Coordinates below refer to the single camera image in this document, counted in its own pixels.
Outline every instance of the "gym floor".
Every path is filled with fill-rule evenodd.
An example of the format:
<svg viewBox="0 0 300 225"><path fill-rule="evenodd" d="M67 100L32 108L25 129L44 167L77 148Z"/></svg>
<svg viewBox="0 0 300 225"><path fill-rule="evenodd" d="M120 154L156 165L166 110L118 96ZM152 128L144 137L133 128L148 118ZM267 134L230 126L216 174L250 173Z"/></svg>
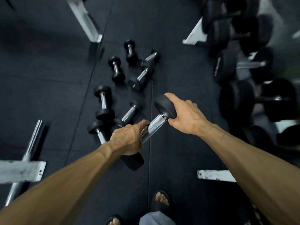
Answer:
<svg viewBox="0 0 300 225"><path fill-rule="evenodd" d="M97 136L86 130L100 108L93 95L98 85L111 87L116 117L127 112L131 99L138 99L143 110L133 122L152 120L158 114L154 98L172 92L197 103L209 121L228 130L218 109L212 60L205 48L182 44L200 18L194 0L87 0L103 34L97 55L66 2L10 1L16 11L0 0L0 159L22 158L38 119L50 124L39 158L47 162L43 178L99 147ZM117 55L126 82L139 75L140 69L128 67L125 60L123 42L128 38L136 41L141 58L152 48L162 56L141 93L127 84L115 85L107 64ZM170 195L177 224L238 224L238 207L245 200L239 187L197 179L197 170L226 170L204 141L164 125L143 145L142 155L145 164L136 172L120 161L108 170L75 224L104 224L113 214L136 222L158 189ZM2 206L9 188L0 185Z"/></svg>

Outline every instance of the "gray pants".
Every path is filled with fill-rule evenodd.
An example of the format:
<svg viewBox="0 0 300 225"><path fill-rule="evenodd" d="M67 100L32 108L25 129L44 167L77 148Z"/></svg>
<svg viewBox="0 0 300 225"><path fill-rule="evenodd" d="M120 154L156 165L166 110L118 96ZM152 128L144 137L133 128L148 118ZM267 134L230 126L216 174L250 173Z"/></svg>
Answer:
<svg viewBox="0 0 300 225"><path fill-rule="evenodd" d="M173 220L162 212L149 212L140 218L139 225L176 225Z"/></svg>

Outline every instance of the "skin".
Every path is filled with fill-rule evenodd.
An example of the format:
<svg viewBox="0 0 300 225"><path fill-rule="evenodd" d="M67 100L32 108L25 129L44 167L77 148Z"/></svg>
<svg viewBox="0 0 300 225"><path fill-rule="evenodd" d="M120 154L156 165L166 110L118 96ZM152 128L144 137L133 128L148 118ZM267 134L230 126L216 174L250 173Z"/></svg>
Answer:
<svg viewBox="0 0 300 225"><path fill-rule="evenodd" d="M165 95L177 111L177 118L169 119L169 124L204 140L272 224L300 224L300 170L297 167L223 131L209 122L190 100L183 101L171 93ZM109 166L120 155L133 155L141 150L139 135L148 123L143 120L115 130L110 141L96 151L29 189L0 211L1 224L72 224L82 200ZM162 194L156 199L169 203Z"/></svg>

